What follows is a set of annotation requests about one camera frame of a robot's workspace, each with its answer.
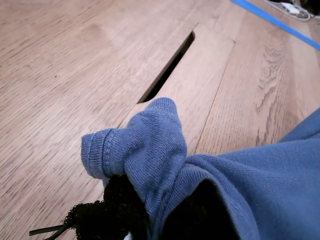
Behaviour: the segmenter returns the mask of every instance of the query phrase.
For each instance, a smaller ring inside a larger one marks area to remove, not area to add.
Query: wooden floor
[[[320,42],[315,20],[252,1]],[[1,240],[44,239],[28,231],[101,198],[81,136],[143,109],[192,31],[157,94],[176,101],[188,154],[274,143],[320,107],[319,52],[228,0],[0,0]]]

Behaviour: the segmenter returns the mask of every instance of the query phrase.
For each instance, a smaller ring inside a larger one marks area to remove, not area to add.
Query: blue tape
[[[320,51],[319,43],[313,41],[312,39],[308,38],[307,36],[293,29],[292,27],[284,24],[282,21],[270,15],[269,13],[265,12],[264,10],[252,4],[251,2],[248,2],[246,0],[231,0],[231,2],[238,4],[239,6],[257,15],[258,17],[278,26],[279,28],[285,30],[286,32],[290,33],[291,35],[297,37],[298,39],[304,41],[305,43],[309,44],[310,46]]]

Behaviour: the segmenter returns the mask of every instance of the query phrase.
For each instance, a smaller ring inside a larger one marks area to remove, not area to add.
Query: blue fabric
[[[169,213],[208,179],[242,240],[314,240],[320,239],[319,132],[320,109],[279,143],[187,157],[175,103],[158,98],[127,128],[85,135],[81,157],[94,178],[127,174],[150,215],[149,239],[158,239]]]
[[[289,34],[295,36],[296,38],[304,41],[305,43],[309,44],[310,46],[314,47],[315,49],[320,51],[320,44],[313,41],[309,37],[303,35],[302,33],[298,32],[297,30],[293,29],[292,27],[286,25],[279,19],[275,18],[274,16],[270,15],[266,11],[262,10],[261,8],[257,7],[256,5],[248,2],[246,0],[231,0],[231,2],[238,4],[239,6],[243,7],[244,9],[250,11],[251,13],[257,15],[258,17],[268,21],[269,23],[276,25],[277,27],[283,29],[284,31],[288,32]]]

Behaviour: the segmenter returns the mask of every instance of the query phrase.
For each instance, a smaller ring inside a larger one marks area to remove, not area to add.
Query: white object
[[[123,240],[132,240],[131,232],[129,232],[128,235],[125,236]]]
[[[300,11],[298,9],[295,8],[295,6],[293,6],[290,3],[287,2],[281,2],[281,5],[290,13],[290,14],[294,14],[294,15],[298,15],[300,13]]]
[[[311,18],[310,13],[301,6],[296,5],[295,0],[293,0],[293,4],[287,2],[274,2],[270,0],[264,0],[264,2],[294,19],[308,21]]]

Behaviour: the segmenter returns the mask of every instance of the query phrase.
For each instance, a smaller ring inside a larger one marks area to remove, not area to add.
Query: ribbed cuff
[[[111,128],[87,134],[82,137],[81,161],[87,173],[96,178],[107,181],[103,171],[103,150],[105,140],[111,132]]]
[[[145,109],[159,109],[172,114],[177,114],[177,107],[175,102],[168,97],[160,97],[153,100]]]

